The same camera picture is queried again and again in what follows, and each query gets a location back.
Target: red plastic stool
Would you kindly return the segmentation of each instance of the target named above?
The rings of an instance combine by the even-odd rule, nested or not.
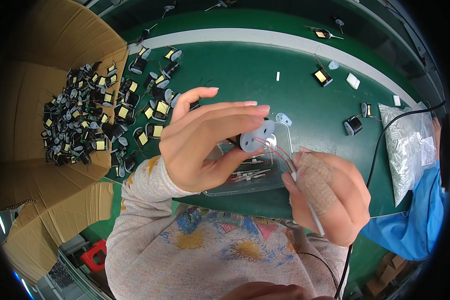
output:
[[[80,259],[87,266],[90,272],[95,273],[105,269],[105,257],[102,256],[100,250],[107,255],[106,240],[102,239],[94,243],[93,246],[88,249],[84,254],[80,256]],[[100,258],[100,262],[96,263],[94,261],[94,256],[97,255]]]

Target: white foam block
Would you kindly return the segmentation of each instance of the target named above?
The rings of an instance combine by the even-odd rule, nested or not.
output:
[[[357,77],[355,77],[354,74],[348,73],[348,77],[346,78],[346,81],[348,84],[353,87],[355,90],[359,88],[360,80],[358,80]]]
[[[393,103],[395,104],[395,106],[400,106],[400,97],[397,96],[396,94],[393,95]]]

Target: blue clothing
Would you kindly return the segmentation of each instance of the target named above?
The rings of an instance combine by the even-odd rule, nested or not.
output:
[[[444,219],[438,160],[423,172],[412,191],[409,211],[372,218],[360,234],[404,259],[421,261],[432,251]]]

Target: plastic bag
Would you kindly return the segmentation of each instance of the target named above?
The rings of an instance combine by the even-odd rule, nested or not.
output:
[[[378,103],[382,125],[385,128],[395,117],[409,112],[426,110],[418,103],[403,110]],[[385,132],[395,207],[422,178],[423,171],[435,165],[437,150],[430,112],[401,117]]]

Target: hand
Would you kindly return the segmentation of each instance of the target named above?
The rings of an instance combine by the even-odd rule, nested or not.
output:
[[[217,87],[197,87],[183,93],[173,110],[170,125],[159,144],[170,179],[188,192],[201,192],[224,183],[245,160],[262,150],[247,153],[234,147],[218,160],[206,159],[217,142],[259,128],[270,111],[256,101],[203,105],[189,112],[190,104],[212,98]]]
[[[299,152],[293,153],[292,157],[294,164],[299,168],[297,183],[301,178],[304,178],[308,169],[310,172],[315,169],[314,165],[309,165],[308,169],[307,167],[299,167],[300,161],[303,162],[303,155],[308,156],[315,164],[323,163],[326,170],[330,171],[330,176],[326,175],[326,177],[331,178],[330,182],[323,184],[325,189],[329,190],[325,191],[323,195],[327,195],[327,192],[329,192],[332,196],[336,196],[334,197],[336,201],[330,202],[330,206],[319,217],[325,237],[336,245],[349,246],[370,220],[369,204],[371,197],[360,172],[353,163],[345,159],[300,147]],[[285,188],[290,193],[294,221],[300,226],[318,232],[305,196],[311,193],[304,189],[302,189],[304,192],[301,192],[288,172],[282,175],[282,179]]]
[[[442,134],[442,125],[438,118],[432,119],[433,131],[435,132],[435,148],[437,149],[437,160],[440,160],[440,135]]]

